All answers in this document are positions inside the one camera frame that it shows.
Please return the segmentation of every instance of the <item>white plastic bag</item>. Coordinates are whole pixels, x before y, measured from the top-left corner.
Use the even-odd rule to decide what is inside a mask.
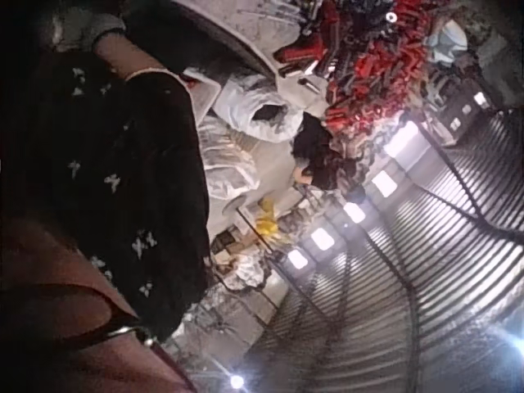
[[[233,143],[221,119],[206,116],[198,137],[210,197],[230,201],[258,188],[260,177],[253,157]]]
[[[281,110],[270,120],[253,120],[267,105],[280,106]],[[284,100],[269,80],[247,70],[229,78],[213,109],[234,129],[272,143],[294,138],[303,118],[303,111]]]
[[[468,37],[457,22],[449,20],[441,31],[428,37],[427,46],[431,62],[450,66],[459,54],[467,51]]]

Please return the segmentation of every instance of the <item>woman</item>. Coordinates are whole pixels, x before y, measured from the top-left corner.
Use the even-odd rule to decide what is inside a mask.
[[[319,119],[304,113],[302,130],[293,141],[292,155],[296,167],[293,178],[324,191],[339,188],[339,178],[351,178],[356,171],[354,160],[343,159],[330,148],[332,135]]]
[[[116,16],[68,8],[39,27],[76,53],[44,62],[2,130],[6,377],[17,391],[192,391],[138,339],[166,338],[207,285],[189,92]]]

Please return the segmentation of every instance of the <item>yellow object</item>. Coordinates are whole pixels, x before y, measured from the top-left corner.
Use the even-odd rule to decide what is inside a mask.
[[[274,202],[269,198],[263,198],[259,202],[263,213],[255,220],[256,231],[267,237],[278,232],[277,219],[275,218]]]

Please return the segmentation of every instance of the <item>black top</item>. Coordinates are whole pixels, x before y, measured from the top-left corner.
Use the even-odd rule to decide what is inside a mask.
[[[207,286],[190,97],[167,74],[125,83],[92,54],[58,58],[7,135],[3,213],[52,221],[164,339]]]
[[[303,174],[313,176],[311,185],[322,190],[337,187],[336,173],[326,165],[326,160],[333,154],[329,147],[332,138],[319,119],[305,112],[302,130],[293,141],[292,155],[309,162]]]

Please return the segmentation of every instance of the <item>white sack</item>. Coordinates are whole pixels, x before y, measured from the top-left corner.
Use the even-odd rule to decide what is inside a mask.
[[[266,105],[280,106],[282,110],[271,120],[253,120]],[[213,109],[234,129],[272,143],[294,138],[303,118],[303,111],[284,100],[269,80],[250,71],[229,78]]]
[[[260,177],[253,157],[234,144],[222,120],[206,116],[198,137],[210,197],[230,201],[258,188]]]

